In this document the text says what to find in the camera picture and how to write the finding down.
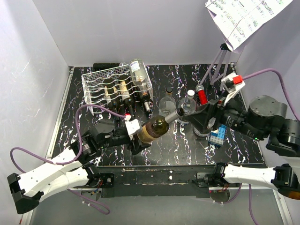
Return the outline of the dark wine bottle neck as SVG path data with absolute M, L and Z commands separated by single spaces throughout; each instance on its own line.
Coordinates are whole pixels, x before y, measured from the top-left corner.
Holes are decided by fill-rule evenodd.
M 118 113 L 120 108 L 120 101 L 118 99 L 117 89 L 113 82 L 113 79 L 108 78 L 104 79 L 104 91 L 105 91 L 105 99 L 108 105 L 108 108 L 114 112 Z

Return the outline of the clear round glass bottle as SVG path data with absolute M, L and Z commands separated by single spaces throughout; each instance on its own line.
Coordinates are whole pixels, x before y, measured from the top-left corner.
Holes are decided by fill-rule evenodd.
M 150 99 L 153 99 L 152 84 L 144 62 L 141 59 L 133 59 L 129 64 L 132 81 L 142 93 L 148 92 Z

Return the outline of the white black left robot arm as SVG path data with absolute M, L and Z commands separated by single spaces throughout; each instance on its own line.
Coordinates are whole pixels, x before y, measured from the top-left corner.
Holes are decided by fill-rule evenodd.
M 126 145 L 133 155 L 150 147 L 128 132 L 127 127 L 115 127 L 113 122 L 104 120 L 53 158 L 52 163 L 9 175 L 7 181 L 17 213 L 27 213 L 44 199 L 73 187 L 112 188 L 114 175 L 100 173 L 92 160 L 103 150 L 121 145 Z

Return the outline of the dark green wine bottle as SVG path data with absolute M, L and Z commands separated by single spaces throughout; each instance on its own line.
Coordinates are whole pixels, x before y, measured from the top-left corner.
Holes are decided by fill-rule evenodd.
M 119 77 L 119 89 L 122 101 L 127 107 L 130 115 L 135 117 L 135 98 L 133 96 L 132 83 L 128 75 Z

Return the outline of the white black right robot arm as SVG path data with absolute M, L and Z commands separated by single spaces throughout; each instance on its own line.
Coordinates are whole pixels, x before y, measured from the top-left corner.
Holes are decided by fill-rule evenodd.
M 221 125 L 257 142 L 267 140 L 266 149 L 283 157 L 286 163 L 272 168 L 240 167 L 217 163 L 214 172 L 200 179 L 202 186 L 247 183 L 264 186 L 281 195 L 300 198 L 300 122 L 286 118 L 287 105 L 266 95 L 254 98 L 247 110 L 234 99 L 211 100 L 185 119 L 200 132 L 215 130 Z

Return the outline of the olive green wine bottle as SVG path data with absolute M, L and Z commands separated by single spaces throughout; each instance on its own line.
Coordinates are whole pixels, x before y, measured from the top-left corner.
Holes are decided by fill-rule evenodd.
M 142 126 L 142 131 L 137 134 L 138 139 L 143 143 L 151 143 L 166 134 L 169 130 L 169 125 L 184 114 L 183 108 L 177 108 L 165 117 L 158 115 L 151 118 Z

